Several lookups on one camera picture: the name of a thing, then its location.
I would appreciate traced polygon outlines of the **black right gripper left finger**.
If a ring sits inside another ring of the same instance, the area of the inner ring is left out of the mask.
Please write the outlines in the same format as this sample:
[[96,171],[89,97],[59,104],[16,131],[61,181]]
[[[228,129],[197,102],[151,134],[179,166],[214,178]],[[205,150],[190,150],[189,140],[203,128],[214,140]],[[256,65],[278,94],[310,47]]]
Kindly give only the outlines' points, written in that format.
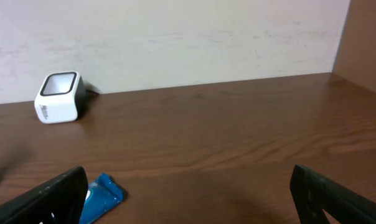
[[78,223],[87,191],[85,170],[76,166],[0,205],[0,223]]

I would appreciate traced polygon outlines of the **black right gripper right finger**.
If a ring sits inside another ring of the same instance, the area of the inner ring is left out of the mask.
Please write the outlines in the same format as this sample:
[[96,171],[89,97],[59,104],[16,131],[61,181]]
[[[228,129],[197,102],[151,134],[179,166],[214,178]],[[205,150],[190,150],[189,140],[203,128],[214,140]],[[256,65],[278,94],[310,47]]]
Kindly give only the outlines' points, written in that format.
[[328,223],[325,213],[339,223],[376,223],[376,203],[312,169],[296,165],[289,188],[299,220]]

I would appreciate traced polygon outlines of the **blue Oreo cookie pack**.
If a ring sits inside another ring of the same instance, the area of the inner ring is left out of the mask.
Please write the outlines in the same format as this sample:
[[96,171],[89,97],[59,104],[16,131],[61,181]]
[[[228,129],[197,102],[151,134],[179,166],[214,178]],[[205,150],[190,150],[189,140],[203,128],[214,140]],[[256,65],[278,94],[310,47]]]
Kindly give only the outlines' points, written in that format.
[[102,173],[88,184],[79,224],[90,224],[124,199],[123,189],[114,183],[108,174]]

